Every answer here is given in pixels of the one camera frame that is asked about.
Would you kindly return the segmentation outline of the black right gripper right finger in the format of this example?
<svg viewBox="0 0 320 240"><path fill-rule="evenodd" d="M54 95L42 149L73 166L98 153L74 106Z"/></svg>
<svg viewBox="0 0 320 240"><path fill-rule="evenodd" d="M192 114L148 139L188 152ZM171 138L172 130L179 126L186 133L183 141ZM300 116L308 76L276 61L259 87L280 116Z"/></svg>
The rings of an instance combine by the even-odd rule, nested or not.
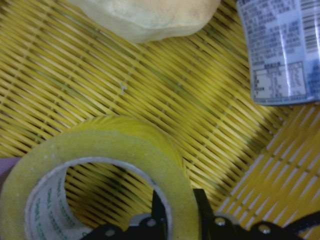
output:
<svg viewBox="0 0 320 240"><path fill-rule="evenodd" d="M203 189L194 188L193 193L196 199L199 222L200 222L200 239L212 240L213 239L213 219L214 214L207 198L207 195Z"/></svg>

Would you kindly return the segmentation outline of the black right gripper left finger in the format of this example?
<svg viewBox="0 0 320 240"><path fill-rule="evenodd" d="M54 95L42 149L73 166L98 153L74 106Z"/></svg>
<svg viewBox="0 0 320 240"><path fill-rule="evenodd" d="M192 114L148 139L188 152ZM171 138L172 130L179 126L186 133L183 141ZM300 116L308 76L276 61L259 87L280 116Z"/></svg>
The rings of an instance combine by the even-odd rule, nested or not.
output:
<svg viewBox="0 0 320 240"><path fill-rule="evenodd" d="M166 240L168 237L168 221L165 206L157 192L152 193L150 228L156 240Z"/></svg>

